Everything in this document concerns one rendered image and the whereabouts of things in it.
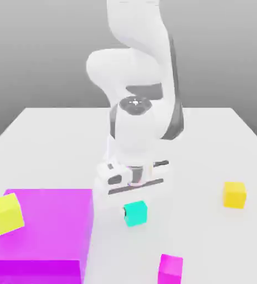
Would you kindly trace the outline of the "large magenta box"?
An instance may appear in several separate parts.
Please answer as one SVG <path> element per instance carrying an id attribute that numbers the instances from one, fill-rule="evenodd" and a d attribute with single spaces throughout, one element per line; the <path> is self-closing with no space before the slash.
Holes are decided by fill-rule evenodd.
<path id="1" fill-rule="evenodd" d="M 0 284 L 84 284 L 94 207 L 90 189 L 8 189 L 24 227 L 0 236 Z"/>

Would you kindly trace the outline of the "small teal cube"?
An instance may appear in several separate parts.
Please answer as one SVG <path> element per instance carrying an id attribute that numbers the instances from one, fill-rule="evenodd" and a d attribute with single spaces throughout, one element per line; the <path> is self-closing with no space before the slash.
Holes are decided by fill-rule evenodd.
<path id="1" fill-rule="evenodd" d="M 142 201 L 131 202 L 123 206 L 124 220 L 128 227 L 142 225 L 147 222 L 147 205 Z"/>

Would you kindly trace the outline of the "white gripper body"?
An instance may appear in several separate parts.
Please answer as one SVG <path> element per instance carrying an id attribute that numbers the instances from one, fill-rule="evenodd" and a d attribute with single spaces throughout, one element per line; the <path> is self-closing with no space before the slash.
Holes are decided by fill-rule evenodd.
<path id="1" fill-rule="evenodd" d="M 121 209 L 124 205 L 144 201 L 146 204 L 165 197 L 171 192 L 171 175 L 164 175 L 163 181 L 149 186 L 108 194 L 109 189 L 96 177 L 94 180 L 94 209 Z"/>

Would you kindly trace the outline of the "small magenta cube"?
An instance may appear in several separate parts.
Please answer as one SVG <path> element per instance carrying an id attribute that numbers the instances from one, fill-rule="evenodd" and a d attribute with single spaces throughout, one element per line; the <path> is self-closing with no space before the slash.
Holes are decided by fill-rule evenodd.
<path id="1" fill-rule="evenodd" d="M 157 284 L 181 284 L 183 258 L 162 254 L 158 268 Z"/>

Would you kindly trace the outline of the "small golden yellow cube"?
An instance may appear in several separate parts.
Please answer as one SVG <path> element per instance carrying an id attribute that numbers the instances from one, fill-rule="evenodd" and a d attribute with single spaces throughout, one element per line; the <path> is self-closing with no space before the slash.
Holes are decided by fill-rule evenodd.
<path id="1" fill-rule="evenodd" d="M 243 182 L 224 183 L 223 205 L 228 208 L 243 209 L 246 202 L 246 188 Z"/>

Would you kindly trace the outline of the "small lime yellow cube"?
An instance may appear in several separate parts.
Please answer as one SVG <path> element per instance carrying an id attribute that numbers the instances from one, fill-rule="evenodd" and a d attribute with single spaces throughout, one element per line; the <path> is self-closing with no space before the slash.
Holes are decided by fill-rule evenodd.
<path id="1" fill-rule="evenodd" d="M 15 193 L 0 197 L 0 236 L 24 227 L 24 218 Z"/>

